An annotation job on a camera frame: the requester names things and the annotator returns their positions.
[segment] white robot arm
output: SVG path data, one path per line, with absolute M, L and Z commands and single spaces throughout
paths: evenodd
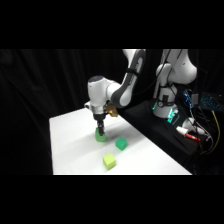
M 163 67 L 166 57 L 168 63 Z M 175 106 L 177 94 L 177 89 L 173 83 L 189 84 L 193 82 L 197 76 L 197 68 L 189 59 L 188 49 L 165 49 L 162 58 L 163 63 L 157 69 L 157 75 L 159 73 L 160 75 L 153 98 L 157 98 L 158 91 L 160 91 L 153 113 L 160 118 L 170 118 L 169 115 Z
M 116 108 L 126 107 L 131 102 L 138 76 L 145 63 L 145 49 L 123 49 L 123 52 L 128 59 L 128 69 L 122 84 L 103 76 L 95 76 L 88 81 L 90 102 L 85 107 L 93 112 L 101 136 L 104 134 L 107 101 L 112 102 Z

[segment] cube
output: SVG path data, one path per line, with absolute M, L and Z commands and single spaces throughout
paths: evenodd
M 100 136 L 100 133 L 99 133 L 99 128 L 96 129 L 96 132 L 95 132 L 95 139 L 97 142 L 106 142 L 107 141 L 107 136 L 104 135 L 103 136 Z
M 128 141 L 122 137 L 117 139 L 116 141 L 116 147 L 119 148 L 121 151 L 123 151 L 128 145 Z
M 110 170 L 116 166 L 116 159 L 112 153 L 107 154 L 103 157 L 103 163 L 106 166 L 107 170 Z

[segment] wire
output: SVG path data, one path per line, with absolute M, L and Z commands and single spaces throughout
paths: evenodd
M 217 120 L 217 117 L 216 117 L 216 115 L 215 115 L 215 112 L 212 111 L 212 113 L 213 113 L 213 116 L 214 116 L 214 118 L 215 118 L 215 121 L 216 121 L 216 124 L 217 124 L 217 128 L 218 128 L 218 132 L 219 132 L 219 134 L 218 134 L 218 139 L 217 139 L 217 142 L 216 142 L 214 148 L 213 148 L 213 149 L 211 150 L 211 152 L 209 152 L 207 155 L 210 155 L 210 154 L 216 149 L 216 147 L 217 147 L 217 145 L 218 145 L 218 143 L 219 143 L 219 140 L 220 140 L 220 136 L 221 136 L 221 131 L 220 131 L 220 127 L 219 127 L 219 122 L 218 122 L 218 120 Z
M 194 118 L 191 108 L 190 108 L 190 113 L 191 113 L 191 116 Z M 211 134 L 210 134 L 208 131 L 206 131 L 206 130 L 205 130 L 205 129 L 204 129 L 204 128 L 197 122 L 197 121 L 196 121 L 196 124 L 197 124 L 202 130 L 205 131 L 205 133 L 208 135 L 208 137 L 210 137 L 209 139 L 211 139 L 211 141 L 212 141 L 212 145 L 211 145 L 211 147 L 207 150 L 207 151 L 210 151 L 210 150 L 212 149 L 213 145 L 214 145 L 214 141 L 213 141 L 213 138 L 212 138 Z
M 195 129 L 195 131 L 198 132 L 198 131 L 197 131 L 197 128 L 194 127 L 194 125 L 193 125 L 193 123 L 191 122 L 190 118 L 189 118 L 188 115 L 186 114 L 184 108 L 181 106 L 181 104 L 180 104 L 180 102 L 179 102 L 179 100 L 178 100 L 178 98 L 177 98 L 177 95 L 175 94 L 175 92 L 173 91 L 173 89 L 172 89 L 170 86 L 168 86 L 168 87 L 169 87 L 169 88 L 171 89 L 171 91 L 173 92 L 173 95 L 174 95 L 175 98 L 177 99 L 177 101 L 178 101 L 178 103 L 179 103 L 179 105 L 180 105 L 180 108 L 181 108 L 182 111 L 184 112 L 185 116 L 188 118 L 188 120 L 190 121 L 190 123 L 191 123 L 191 125 L 193 126 L 193 128 Z
M 159 76 L 160 76 L 160 74 L 161 74 L 161 72 L 162 72 L 162 70 L 163 70 L 163 68 L 164 68 L 164 66 L 165 66 L 165 64 L 166 64 L 166 60 L 167 60 L 167 58 L 168 58 L 169 55 L 170 55 L 170 51 L 171 51 L 171 49 L 169 50 L 169 52 L 168 52 L 168 54 L 167 54 L 167 56 L 166 56 L 166 59 L 164 60 L 163 66 L 162 66 L 162 68 L 161 68 L 159 74 L 157 75 L 157 77 L 155 78 L 155 80 L 151 83 L 151 85 L 150 85 L 149 87 L 147 87 L 145 90 L 143 90 L 143 91 L 141 91 L 141 92 L 139 92 L 139 93 L 135 93 L 135 94 L 133 94 L 133 96 L 137 96 L 137 95 L 139 95 L 139 94 L 142 94 L 142 93 L 146 92 L 147 90 L 149 90 L 149 89 L 155 84 L 155 82 L 158 80 L 158 78 L 159 78 Z

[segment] table surface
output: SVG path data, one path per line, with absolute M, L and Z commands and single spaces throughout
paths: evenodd
M 54 175 L 191 175 L 121 116 L 107 116 L 107 142 L 95 140 L 96 121 L 88 109 L 50 119 Z M 128 146 L 120 151 L 115 141 Z M 112 153 L 116 167 L 107 171 L 103 156 Z

